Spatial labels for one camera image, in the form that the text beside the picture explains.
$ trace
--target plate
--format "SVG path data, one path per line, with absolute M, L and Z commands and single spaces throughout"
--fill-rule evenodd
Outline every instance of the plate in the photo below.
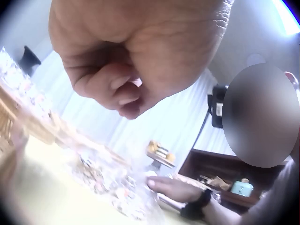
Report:
M 172 162 L 170 162 L 169 160 L 166 160 L 166 159 L 164 159 L 164 158 L 162 158 L 162 157 L 160 157 L 160 156 L 158 156 L 154 153 L 147 152 L 147 156 L 154 159 L 154 160 L 156 160 L 156 161 L 158 161 L 158 162 L 160 162 L 161 164 L 163 164 L 163 165 L 165 165 L 169 168 L 175 167 L 175 165 Z

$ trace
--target wooden shelf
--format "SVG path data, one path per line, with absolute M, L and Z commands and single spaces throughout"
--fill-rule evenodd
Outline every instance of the wooden shelf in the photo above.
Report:
M 224 181 L 235 183 L 243 178 L 249 179 L 254 189 L 250 197 L 244 197 L 220 188 L 210 186 L 221 191 L 221 204 L 239 214 L 246 212 L 259 201 L 262 191 L 269 190 L 284 165 L 273 168 L 259 168 L 251 166 L 236 156 L 217 154 L 198 149 L 191 149 L 179 174 L 197 180 L 200 175 L 213 178 L 219 176 Z

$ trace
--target sleeve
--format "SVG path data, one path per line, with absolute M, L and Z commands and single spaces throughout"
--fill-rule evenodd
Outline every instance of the sleeve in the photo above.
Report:
M 299 192 L 299 166 L 290 160 L 267 195 L 242 216 L 242 225 L 274 224 Z

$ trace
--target table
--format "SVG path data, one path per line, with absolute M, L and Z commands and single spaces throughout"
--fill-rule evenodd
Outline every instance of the table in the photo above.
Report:
M 117 212 L 108 197 L 96 196 L 77 184 L 64 172 L 65 162 L 62 148 L 56 144 L 46 145 L 30 136 L 12 191 L 19 208 L 33 225 L 142 224 Z M 166 225 L 205 225 L 183 219 L 163 203 L 161 207 Z

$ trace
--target black wristband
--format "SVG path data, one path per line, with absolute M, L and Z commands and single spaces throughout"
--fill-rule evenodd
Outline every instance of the black wristband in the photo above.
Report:
M 207 206 L 212 197 L 212 190 L 206 189 L 196 202 L 188 203 L 181 209 L 180 215 L 190 220 L 198 220 L 204 217 L 202 208 Z

